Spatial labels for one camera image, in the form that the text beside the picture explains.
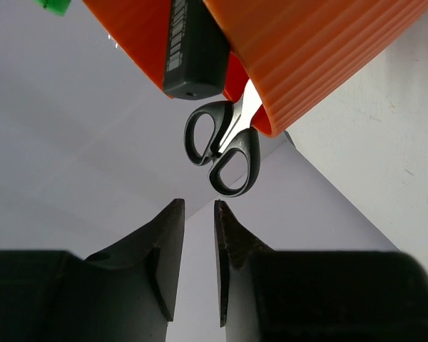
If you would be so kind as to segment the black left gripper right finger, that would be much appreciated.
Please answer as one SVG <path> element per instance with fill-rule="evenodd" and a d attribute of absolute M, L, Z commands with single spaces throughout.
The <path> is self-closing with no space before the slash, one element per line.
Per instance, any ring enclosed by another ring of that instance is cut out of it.
<path fill-rule="evenodd" d="M 228 341 L 428 341 L 428 275 L 410 255 L 274 250 L 214 204 Z"/>

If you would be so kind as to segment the green highlighter marker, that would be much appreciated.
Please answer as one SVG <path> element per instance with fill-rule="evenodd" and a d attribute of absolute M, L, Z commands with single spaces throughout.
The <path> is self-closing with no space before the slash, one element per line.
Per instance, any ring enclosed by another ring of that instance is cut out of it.
<path fill-rule="evenodd" d="M 34 0 L 42 9 L 57 16 L 65 16 L 71 0 Z"/>

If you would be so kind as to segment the black handled scissors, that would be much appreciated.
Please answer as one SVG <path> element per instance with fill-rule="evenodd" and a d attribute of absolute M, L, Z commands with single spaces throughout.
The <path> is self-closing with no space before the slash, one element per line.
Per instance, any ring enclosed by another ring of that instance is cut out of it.
<path fill-rule="evenodd" d="M 252 121 L 263 102 L 249 79 L 243 94 L 236 102 L 230 100 L 207 103 L 194 110 L 184 131 L 184 147 L 189 160 L 196 166 L 212 162 L 208 178 L 213 189 L 224 197 L 238 197 L 248 192 L 260 172 L 260 142 Z M 198 120 L 207 115 L 213 120 L 213 133 L 204 152 L 195 147 L 195 127 Z M 239 188 L 230 188 L 222 180 L 221 171 L 240 153 L 247 163 L 247 177 Z"/>

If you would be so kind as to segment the yellow highlighter marker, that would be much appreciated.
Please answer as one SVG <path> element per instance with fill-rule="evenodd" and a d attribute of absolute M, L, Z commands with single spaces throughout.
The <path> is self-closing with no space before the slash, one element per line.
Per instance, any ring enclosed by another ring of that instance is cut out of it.
<path fill-rule="evenodd" d="M 202 1 L 171 2 L 163 92 L 183 100 L 219 95 L 230 44 Z"/>

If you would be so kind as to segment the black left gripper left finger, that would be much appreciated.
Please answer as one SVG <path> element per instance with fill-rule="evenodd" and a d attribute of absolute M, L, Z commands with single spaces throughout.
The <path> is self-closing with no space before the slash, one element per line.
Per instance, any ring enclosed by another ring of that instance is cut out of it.
<path fill-rule="evenodd" d="M 149 223 L 82 259 L 0 250 L 0 341 L 164 341 L 185 229 L 175 199 Z"/>

